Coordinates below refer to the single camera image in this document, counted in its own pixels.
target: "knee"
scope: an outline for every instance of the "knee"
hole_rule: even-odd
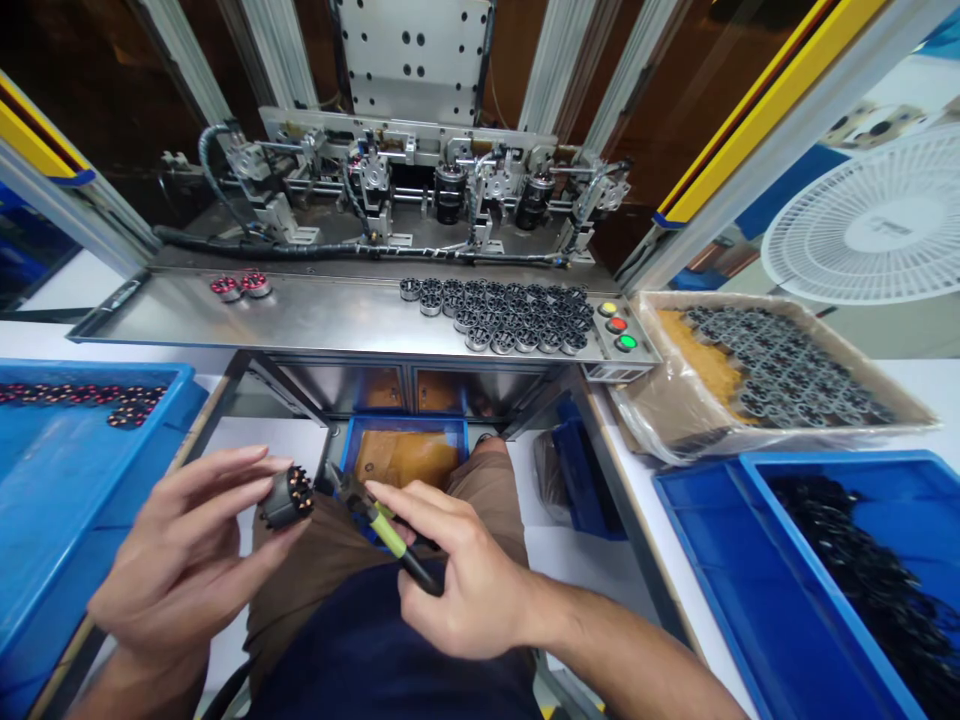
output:
[[[507,452],[507,443],[498,437],[489,437],[473,449],[474,454],[480,452],[496,452],[503,455],[509,455]]]

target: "fan guard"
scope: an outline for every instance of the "fan guard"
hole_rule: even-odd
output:
[[[763,238],[784,290],[886,305],[960,289],[960,125],[896,140],[800,191]]]

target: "metal worktop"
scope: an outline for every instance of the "metal worktop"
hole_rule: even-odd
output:
[[[440,356],[455,361],[482,359],[511,364],[611,359],[596,333],[588,333],[588,345],[576,357],[560,352],[545,355],[536,350],[508,356],[490,350],[472,352],[449,317],[426,317],[419,303],[404,302],[396,281],[273,275],[274,290],[266,298],[222,303],[210,292],[210,280],[208,271],[154,271],[135,280],[141,284],[115,310],[88,318],[70,337],[274,353]],[[592,293],[588,297],[593,305],[602,301]],[[629,359],[613,359],[657,362],[642,345]]]

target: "green button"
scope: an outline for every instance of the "green button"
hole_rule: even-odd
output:
[[[620,352],[630,352],[637,346],[637,341],[631,335],[621,335],[613,344]]]

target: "khaki shorts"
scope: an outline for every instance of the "khaki shorts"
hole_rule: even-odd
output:
[[[450,474],[445,491],[473,505],[504,552],[527,567],[517,485],[502,441],[490,440],[475,450],[464,465]],[[300,628],[340,583],[367,568],[396,562],[358,532],[342,504],[324,496],[316,497],[316,501],[310,527],[250,603],[245,649],[253,659],[253,694]],[[255,520],[254,549],[268,537],[263,522]],[[443,556],[419,546],[417,554],[425,559]]]

